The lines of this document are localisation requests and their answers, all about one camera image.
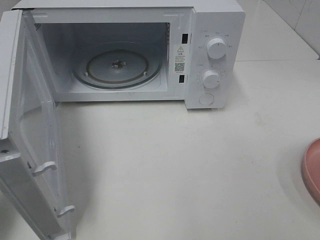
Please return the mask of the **white timer knob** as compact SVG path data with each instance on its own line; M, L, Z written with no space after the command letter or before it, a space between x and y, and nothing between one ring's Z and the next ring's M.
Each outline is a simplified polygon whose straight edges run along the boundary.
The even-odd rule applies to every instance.
M220 74L216 70L208 70L203 74L202 84L207 89L214 89L219 86Z

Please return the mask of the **round white door button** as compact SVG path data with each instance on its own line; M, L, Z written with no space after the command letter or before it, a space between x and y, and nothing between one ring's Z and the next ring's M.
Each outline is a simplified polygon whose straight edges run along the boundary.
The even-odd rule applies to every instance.
M203 106L210 106L214 102L214 96L210 93L205 93L199 98L199 103Z

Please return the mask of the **upper white power knob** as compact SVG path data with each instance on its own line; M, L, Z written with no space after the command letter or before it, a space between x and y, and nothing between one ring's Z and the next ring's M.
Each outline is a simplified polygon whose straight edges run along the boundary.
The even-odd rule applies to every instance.
M227 53L227 43L219 36L210 39L205 46L208 56L214 60L224 57Z

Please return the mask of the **white warning label sticker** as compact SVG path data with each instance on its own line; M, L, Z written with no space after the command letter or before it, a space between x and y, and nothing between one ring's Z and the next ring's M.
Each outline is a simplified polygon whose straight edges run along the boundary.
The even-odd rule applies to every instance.
M187 55L186 55L187 52L185 50L185 47L182 46L181 44L176 44L174 46L173 53L174 53L173 71L177 74L184 73L186 68L186 62L187 62Z

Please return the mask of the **pink round plate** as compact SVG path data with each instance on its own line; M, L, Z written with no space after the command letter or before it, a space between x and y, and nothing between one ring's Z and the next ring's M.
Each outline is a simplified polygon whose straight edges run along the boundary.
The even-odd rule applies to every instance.
M302 179L309 194L320 205L320 139L306 148L301 163Z

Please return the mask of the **white microwave door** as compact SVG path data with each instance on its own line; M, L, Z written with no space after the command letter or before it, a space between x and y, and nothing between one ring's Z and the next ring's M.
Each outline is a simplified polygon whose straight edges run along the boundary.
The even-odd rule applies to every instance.
M64 158L43 25L29 10L0 21L0 189L42 240L72 237Z

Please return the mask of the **white microwave oven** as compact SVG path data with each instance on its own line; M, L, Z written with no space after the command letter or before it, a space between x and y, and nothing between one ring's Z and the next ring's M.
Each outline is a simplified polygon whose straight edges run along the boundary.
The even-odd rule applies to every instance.
M235 0L21 0L57 102L218 109L246 14Z

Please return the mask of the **glass microwave turntable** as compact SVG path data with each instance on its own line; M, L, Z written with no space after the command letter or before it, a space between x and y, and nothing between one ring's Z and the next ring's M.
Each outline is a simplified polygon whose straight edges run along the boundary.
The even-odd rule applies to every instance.
M75 50L72 73L87 86L120 90L142 85L158 75L162 54L154 46L115 41Z

